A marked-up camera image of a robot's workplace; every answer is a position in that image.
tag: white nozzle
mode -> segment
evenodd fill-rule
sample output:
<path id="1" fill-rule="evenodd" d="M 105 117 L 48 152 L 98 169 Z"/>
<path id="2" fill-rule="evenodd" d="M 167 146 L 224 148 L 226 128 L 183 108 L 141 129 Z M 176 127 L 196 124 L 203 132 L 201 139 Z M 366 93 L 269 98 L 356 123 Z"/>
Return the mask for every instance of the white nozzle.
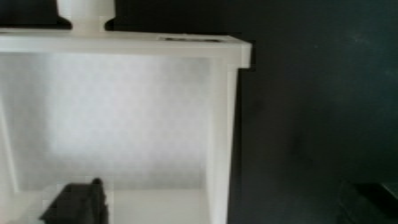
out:
<path id="1" fill-rule="evenodd" d="M 105 22 L 114 18 L 114 0 L 59 0 L 59 15 L 71 21 L 73 33 L 105 32 Z"/>

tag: white plastic container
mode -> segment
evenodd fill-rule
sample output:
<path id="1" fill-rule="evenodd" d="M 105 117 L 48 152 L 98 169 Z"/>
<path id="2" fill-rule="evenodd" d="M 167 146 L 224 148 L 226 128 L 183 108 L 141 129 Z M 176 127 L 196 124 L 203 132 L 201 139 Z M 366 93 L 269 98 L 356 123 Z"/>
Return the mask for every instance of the white plastic container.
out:
<path id="1" fill-rule="evenodd" d="M 112 224 L 226 224 L 251 44 L 105 32 L 112 4 L 64 1 L 71 32 L 0 33 L 0 224 L 41 223 L 64 184 L 94 177 Z"/>

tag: black object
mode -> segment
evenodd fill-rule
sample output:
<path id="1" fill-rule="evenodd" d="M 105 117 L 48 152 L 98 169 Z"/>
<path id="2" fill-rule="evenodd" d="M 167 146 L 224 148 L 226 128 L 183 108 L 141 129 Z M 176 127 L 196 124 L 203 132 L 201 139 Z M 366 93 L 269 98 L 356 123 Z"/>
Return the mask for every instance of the black object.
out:
<path id="1" fill-rule="evenodd" d="M 91 184 L 68 184 L 41 220 L 46 224 L 107 224 L 105 199 L 100 179 L 94 179 Z"/>
<path id="2" fill-rule="evenodd" d="M 382 183 L 343 183 L 338 224 L 398 224 L 398 199 Z"/>

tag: black backdrop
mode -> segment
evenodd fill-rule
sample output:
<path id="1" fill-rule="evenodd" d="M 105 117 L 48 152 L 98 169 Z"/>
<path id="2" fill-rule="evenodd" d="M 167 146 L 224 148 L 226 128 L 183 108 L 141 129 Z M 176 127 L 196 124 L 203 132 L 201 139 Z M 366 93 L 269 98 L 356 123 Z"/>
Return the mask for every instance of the black backdrop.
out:
<path id="1" fill-rule="evenodd" d="M 54 0 L 0 0 L 2 26 L 68 28 L 55 9 Z M 117 0 L 107 26 L 254 43 L 229 223 L 336 223 L 340 180 L 398 179 L 398 2 Z"/>

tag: white surface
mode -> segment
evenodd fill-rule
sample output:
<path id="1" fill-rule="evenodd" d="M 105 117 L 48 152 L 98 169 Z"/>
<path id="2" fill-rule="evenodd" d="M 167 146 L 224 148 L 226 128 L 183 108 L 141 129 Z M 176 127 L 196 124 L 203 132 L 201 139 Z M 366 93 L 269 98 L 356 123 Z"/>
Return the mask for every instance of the white surface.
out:
<path id="1" fill-rule="evenodd" d="M 13 222 L 43 224 L 39 217 L 57 196 L 23 192 L 13 200 Z M 110 224 L 210 224 L 206 195 L 201 190 L 109 191 Z"/>
<path id="2" fill-rule="evenodd" d="M 206 59 L 4 54 L 0 90 L 22 190 L 71 176 L 112 177 L 117 189 L 203 187 Z"/>

